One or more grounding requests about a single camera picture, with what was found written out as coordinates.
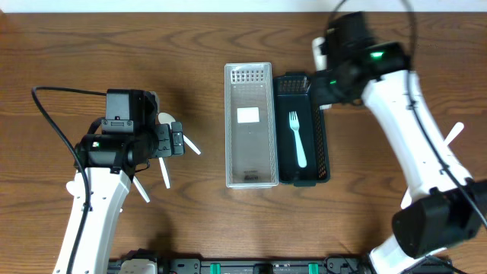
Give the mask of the white plastic fork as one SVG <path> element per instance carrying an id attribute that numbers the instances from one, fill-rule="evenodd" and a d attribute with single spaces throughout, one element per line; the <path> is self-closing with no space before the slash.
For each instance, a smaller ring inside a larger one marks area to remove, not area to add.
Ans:
<path id="1" fill-rule="evenodd" d="M 291 111 L 289 113 L 289 126 L 294 133 L 294 142 L 296 147 L 298 166 L 300 168 L 305 168 L 307 166 L 307 159 L 304 153 L 304 147 L 302 145 L 301 136 L 299 133 L 300 124 L 296 111 Z"/>
<path id="2" fill-rule="evenodd" d="M 411 193 L 410 193 L 410 188 L 407 188 L 405 193 L 404 193 L 403 199 L 400 203 L 400 207 L 401 207 L 401 209 L 405 209 L 405 208 L 409 207 L 411 204 L 412 204 L 412 197 L 411 197 Z"/>

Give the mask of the black plastic mesh basket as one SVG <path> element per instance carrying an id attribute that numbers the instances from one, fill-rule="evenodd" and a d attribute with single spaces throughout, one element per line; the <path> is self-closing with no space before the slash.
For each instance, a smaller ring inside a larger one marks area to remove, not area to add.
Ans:
<path id="1" fill-rule="evenodd" d="M 324 114 L 311 100 L 310 76 L 287 72 L 272 83 L 279 182 L 296 187 L 328 182 Z"/>

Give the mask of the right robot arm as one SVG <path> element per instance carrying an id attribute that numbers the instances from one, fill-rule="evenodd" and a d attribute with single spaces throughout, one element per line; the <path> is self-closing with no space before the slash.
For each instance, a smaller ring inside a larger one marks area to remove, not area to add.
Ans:
<path id="1" fill-rule="evenodd" d="M 402 273 L 473 239 L 486 224 L 486 183 L 475 181 L 444 140 L 423 97 L 412 50 L 378 43 L 361 12 L 330 15 L 314 47 L 310 84 L 317 105 L 365 105 L 403 170 L 406 192 L 393 233 L 360 266 L 362 273 Z"/>

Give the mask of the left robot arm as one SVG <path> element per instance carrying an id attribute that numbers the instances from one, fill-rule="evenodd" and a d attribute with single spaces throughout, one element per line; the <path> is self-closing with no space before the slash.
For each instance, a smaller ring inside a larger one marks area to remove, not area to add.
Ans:
<path id="1" fill-rule="evenodd" d="M 181 123 L 160 124 L 159 106 L 153 91 L 107 91 L 104 116 L 92 122 L 75 146 L 80 161 L 66 184 L 73 206 L 56 273 L 105 273 L 137 166 L 184 154 Z"/>

